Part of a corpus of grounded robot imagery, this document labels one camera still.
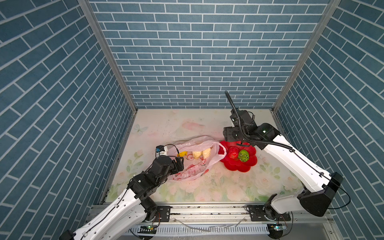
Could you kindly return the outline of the red fake strawberry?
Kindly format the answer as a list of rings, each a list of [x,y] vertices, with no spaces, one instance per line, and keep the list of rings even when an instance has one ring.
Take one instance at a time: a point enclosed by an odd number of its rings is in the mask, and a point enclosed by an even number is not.
[[[238,158],[238,156],[239,156],[239,149],[238,148],[236,148],[236,147],[229,148],[228,157],[230,159],[236,160]]]

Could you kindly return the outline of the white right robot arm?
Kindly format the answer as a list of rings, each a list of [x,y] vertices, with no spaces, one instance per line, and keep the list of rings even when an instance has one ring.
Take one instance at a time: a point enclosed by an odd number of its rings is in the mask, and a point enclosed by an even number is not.
[[[306,211],[322,217],[329,210],[332,200],[341,188],[344,178],[339,173],[329,173],[294,148],[272,125],[257,125],[248,111],[233,108],[233,126],[223,130],[227,142],[240,142],[256,146],[287,167],[302,183],[302,187],[288,196],[273,194],[264,204],[263,211],[269,220],[286,212]]]

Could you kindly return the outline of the pink plastic bag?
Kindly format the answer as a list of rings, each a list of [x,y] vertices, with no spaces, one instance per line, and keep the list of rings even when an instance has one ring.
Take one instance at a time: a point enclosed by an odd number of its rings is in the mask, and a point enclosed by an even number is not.
[[[216,163],[227,155],[225,147],[208,136],[202,136],[189,141],[180,141],[167,146],[167,155],[181,154],[184,158],[184,170],[171,175],[169,181],[192,181],[210,171]]]

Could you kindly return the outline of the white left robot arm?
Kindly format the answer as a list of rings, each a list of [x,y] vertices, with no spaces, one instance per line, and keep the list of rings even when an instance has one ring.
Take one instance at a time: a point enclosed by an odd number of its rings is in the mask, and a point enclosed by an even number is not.
[[[90,222],[75,230],[63,232],[60,240],[116,240],[143,221],[153,221],[157,204],[151,199],[171,175],[184,170],[184,158],[159,156],[150,167],[134,176],[118,198]]]

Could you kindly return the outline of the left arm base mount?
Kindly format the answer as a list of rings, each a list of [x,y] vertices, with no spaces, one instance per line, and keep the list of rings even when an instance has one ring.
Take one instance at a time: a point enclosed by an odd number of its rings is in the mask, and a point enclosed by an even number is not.
[[[150,219],[150,222],[152,223],[167,223],[170,221],[170,216],[171,216],[171,206],[157,206],[157,209]]]

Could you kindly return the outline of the green fake fruit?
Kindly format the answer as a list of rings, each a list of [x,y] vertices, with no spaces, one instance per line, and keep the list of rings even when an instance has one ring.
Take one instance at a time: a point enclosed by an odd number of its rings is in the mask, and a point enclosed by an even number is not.
[[[249,154],[249,152],[246,151],[246,150],[240,150],[240,151],[239,151],[238,159],[239,159],[241,162],[243,162],[243,163],[247,162],[247,161],[250,159],[250,154]]]

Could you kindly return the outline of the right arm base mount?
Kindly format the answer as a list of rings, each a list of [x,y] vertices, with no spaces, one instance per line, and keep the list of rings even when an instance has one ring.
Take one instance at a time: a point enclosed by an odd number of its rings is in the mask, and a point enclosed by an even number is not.
[[[292,220],[291,213],[278,214],[265,210],[263,205],[245,205],[252,222],[289,222]]]

